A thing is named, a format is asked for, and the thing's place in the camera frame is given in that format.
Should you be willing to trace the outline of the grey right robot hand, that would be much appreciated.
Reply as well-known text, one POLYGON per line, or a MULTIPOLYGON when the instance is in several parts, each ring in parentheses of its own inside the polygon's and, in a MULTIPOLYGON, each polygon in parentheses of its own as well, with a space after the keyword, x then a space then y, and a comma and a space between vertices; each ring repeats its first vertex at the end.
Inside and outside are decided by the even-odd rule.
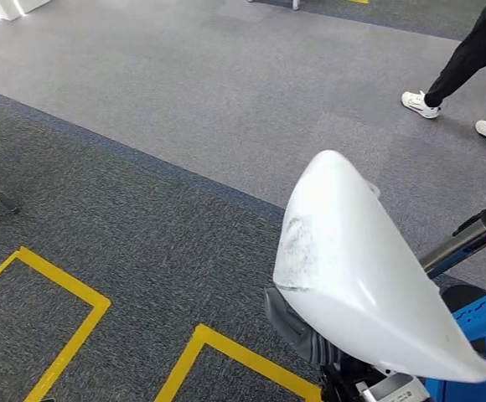
POLYGON ((292 311, 279 290, 265 290, 268 321, 300 357, 319 366, 340 366, 344 354, 292 311))

